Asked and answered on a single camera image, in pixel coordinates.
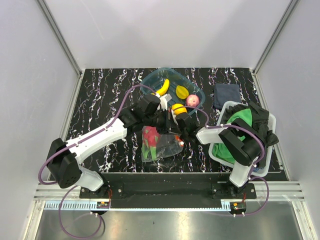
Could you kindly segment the orange fake fruit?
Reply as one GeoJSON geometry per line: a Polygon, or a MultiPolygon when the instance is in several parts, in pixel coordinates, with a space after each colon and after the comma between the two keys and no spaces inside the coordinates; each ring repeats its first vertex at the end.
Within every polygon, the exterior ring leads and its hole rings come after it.
{"type": "Polygon", "coordinates": [[[176,116],[188,112],[188,111],[187,111],[187,108],[186,108],[183,104],[180,104],[180,103],[173,104],[173,105],[171,106],[171,109],[172,109],[173,113],[174,113],[176,116]]]}

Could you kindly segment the red fake fruit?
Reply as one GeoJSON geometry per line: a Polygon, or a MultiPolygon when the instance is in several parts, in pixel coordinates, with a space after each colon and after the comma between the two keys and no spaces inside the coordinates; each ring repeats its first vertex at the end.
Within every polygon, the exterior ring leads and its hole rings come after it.
{"type": "Polygon", "coordinates": [[[152,126],[146,126],[142,131],[142,161],[152,162],[157,159],[157,144],[160,134],[152,126]]]}

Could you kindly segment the clear zip top bag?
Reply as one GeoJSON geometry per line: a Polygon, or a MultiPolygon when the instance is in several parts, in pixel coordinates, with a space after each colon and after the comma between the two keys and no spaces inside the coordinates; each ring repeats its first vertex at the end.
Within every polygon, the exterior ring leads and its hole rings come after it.
{"type": "Polygon", "coordinates": [[[184,148],[184,142],[180,139],[178,135],[174,134],[160,134],[160,139],[156,146],[156,160],[172,157],[179,154],[184,148]]]}

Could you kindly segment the purple fake fruit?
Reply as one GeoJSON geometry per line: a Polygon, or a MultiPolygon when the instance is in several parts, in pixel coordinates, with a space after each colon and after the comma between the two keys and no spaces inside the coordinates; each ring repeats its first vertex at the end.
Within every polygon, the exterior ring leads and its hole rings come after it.
{"type": "Polygon", "coordinates": [[[186,98],[186,105],[189,107],[197,107],[200,104],[200,98],[195,94],[190,94],[186,98]]]}

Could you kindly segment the yellow fake lemon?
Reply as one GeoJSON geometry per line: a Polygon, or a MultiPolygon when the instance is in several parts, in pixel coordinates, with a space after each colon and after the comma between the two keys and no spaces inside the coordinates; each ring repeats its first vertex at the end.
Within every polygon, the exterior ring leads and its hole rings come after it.
{"type": "Polygon", "coordinates": [[[186,99],[190,95],[188,89],[181,85],[178,85],[176,87],[175,93],[176,93],[176,96],[182,100],[186,99]]]}

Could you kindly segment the yellow fake banana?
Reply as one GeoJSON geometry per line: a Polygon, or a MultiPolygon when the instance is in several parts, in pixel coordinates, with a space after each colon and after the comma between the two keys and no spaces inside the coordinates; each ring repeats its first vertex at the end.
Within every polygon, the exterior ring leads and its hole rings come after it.
{"type": "Polygon", "coordinates": [[[164,80],[164,83],[163,83],[162,87],[161,87],[160,89],[158,89],[158,90],[156,91],[156,93],[157,93],[158,95],[160,95],[160,96],[163,96],[163,95],[165,95],[165,94],[167,93],[167,91],[169,90],[169,88],[170,88],[170,80],[169,80],[168,78],[166,78],[166,79],[164,80]]]}

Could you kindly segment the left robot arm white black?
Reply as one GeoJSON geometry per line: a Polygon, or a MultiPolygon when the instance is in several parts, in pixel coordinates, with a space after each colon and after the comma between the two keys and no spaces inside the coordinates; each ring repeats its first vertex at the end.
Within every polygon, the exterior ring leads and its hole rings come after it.
{"type": "Polygon", "coordinates": [[[168,106],[170,94],[147,94],[131,107],[121,107],[115,117],[102,126],[66,142],[52,142],[47,167],[60,188],[80,186],[90,190],[97,198],[108,193],[108,186],[101,175],[82,167],[82,162],[103,147],[140,132],[144,127],[155,127],[160,134],[178,135],[168,106]]]}

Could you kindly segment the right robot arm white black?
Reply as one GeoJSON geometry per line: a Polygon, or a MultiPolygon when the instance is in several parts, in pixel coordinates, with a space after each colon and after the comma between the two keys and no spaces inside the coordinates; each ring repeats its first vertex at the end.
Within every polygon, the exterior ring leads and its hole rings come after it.
{"type": "Polygon", "coordinates": [[[199,126],[187,113],[175,117],[180,138],[192,145],[224,144],[235,160],[227,185],[228,195],[239,198],[251,179],[255,165],[265,156],[265,143],[256,131],[241,118],[232,123],[199,126]]]}

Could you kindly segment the teal plastic container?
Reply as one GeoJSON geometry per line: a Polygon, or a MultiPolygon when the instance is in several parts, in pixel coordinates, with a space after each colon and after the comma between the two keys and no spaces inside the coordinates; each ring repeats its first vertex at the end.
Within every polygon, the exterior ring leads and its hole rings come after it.
{"type": "Polygon", "coordinates": [[[187,113],[193,116],[198,112],[198,109],[202,108],[206,100],[204,92],[195,83],[172,68],[163,67],[154,70],[142,80],[141,84],[151,88],[153,91],[158,91],[165,85],[166,80],[168,80],[169,85],[165,94],[171,96],[171,99],[167,101],[167,105],[171,109],[174,110],[175,107],[187,106],[187,98],[193,95],[197,96],[198,104],[196,105],[196,109],[186,107],[187,113]],[[181,98],[177,94],[177,89],[186,89],[188,93],[186,98],[181,98]]]}

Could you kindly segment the green cloth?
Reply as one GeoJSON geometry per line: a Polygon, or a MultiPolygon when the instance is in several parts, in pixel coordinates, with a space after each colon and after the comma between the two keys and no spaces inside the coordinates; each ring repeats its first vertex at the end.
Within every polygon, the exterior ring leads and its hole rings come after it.
{"type": "MultiPolygon", "coordinates": [[[[253,123],[251,110],[249,108],[245,108],[242,110],[231,110],[231,108],[227,109],[225,110],[220,123],[229,124],[236,119],[244,120],[251,127],[253,123]]],[[[215,143],[213,146],[212,154],[214,157],[224,160],[230,164],[235,163],[235,159],[223,143],[215,143]]]]}

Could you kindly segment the white plastic basket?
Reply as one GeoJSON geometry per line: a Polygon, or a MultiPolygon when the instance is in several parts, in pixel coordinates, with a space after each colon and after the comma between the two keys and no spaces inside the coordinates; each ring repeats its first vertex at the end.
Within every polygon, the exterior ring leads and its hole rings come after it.
{"type": "MultiPolygon", "coordinates": [[[[226,115],[226,111],[227,110],[230,110],[230,108],[234,107],[234,106],[244,106],[244,107],[247,107],[246,104],[242,104],[242,103],[239,103],[239,102],[235,102],[235,101],[227,101],[224,103],[223,107],[222,107],[222,110],[220,111],[220,116],[217,120],[217,126],[219,126],[220,124],[224,124],[224,122],[226,122],[225,120],[223,120],[224,116],[226,115]]],[[[273,133],[275,133],[275,130],[276,130],[276,117],[273,115],[273,114],[269,114],[269,117],[268,117],[268,129],[270,131],[272,131],[273,133]]],[[[216,156],[213,155],[213,149],[214,149],[214,146],[215,144],[214,143],[211,143],[210,146],[209,146],[209,156],[211,159],[213,159],[214,161],[222,164],[222,165],[225,165],[229,168],[233,168],[234,167],[234,164],[233,163],[230,163],[228,161],[225,161],[223,159],[220,159],[216,156]]],[[[269,171],[269,167],[270,167],[270,163],[271,163],[271,159],[272,159],[272,154],[273,154],[273,146],[269,146],[267,148],[267,151],[265,152],[265,166],[262,167],[262,164],[260,161],[259,162],[259,167],[258,168],[255,168],[255,170],[252,172],[252,175],[253,176],[259,176],[259,177],[265,177],[270,171],[269,171]]]]}

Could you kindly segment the navy folded cloth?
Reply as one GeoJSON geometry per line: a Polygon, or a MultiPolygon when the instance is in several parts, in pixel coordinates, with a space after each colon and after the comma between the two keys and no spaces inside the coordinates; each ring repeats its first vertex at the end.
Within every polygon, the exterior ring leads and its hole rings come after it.
{"type": "Polygon", "coordinates": [[[213,93],[213,107],[219,110],[228,101],[241,102],[240,87],[237,84],[216,83],[213,93]]]}

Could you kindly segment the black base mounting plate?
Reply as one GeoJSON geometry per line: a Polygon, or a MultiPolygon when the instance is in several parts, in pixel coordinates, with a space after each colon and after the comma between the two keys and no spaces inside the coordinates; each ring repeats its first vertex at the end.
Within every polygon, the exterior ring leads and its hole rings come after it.
{"type": "Polygon", "coordinates": [[[111,198],[115,209],[219,208],[222,200],[257,199],[253,183],[234,186],[229,173],[104,173],[102,190],[94,193],[84,187],[81,199],[111,198]]]}

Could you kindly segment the right aluminium frame post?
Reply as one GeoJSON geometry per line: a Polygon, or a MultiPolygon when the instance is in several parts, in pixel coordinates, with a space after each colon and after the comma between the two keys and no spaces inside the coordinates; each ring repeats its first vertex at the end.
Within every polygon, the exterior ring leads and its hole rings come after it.
{"type": "Polygon", "coordinates": [[[261,69],[263,63],[265,62],[265,60],[267,59],[269,53],[271,52],[273,46],[275,45],[275,43],[277,42],[280,34],[282,33],[282,31],[284,30],[287,22],[289,21],[291,15],[293,14],[293,12],[295,11],[297,5],[299,4],[299,0],[290,0],[282,17],[280,18],[275,30],[273,31],[267,45],[265,46],[259,60],[257,61],[255,67],[252,69],[252,73],[254,75],[257,75],[259,70],[261,69]]]}

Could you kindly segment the left aluminium frame post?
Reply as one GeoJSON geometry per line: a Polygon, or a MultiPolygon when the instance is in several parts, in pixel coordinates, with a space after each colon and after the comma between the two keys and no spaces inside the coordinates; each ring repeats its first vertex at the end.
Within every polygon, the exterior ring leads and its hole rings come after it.
{"type": "Polygon", "coordinates": [[[46,21],[48,22],[48,25],[50,29],[52,30],[56,40],[58,41],[61,49],[63,50],[68,62],[70,63],[73,71],[75,74],[79,77],[82,74],[82,69],[79,67],[75,57],[73,56],[65,38],[63,37],[63,34],[45,0],[36,0],[36,3],[38,4],[41,12],[43,13],[46,21]]]}

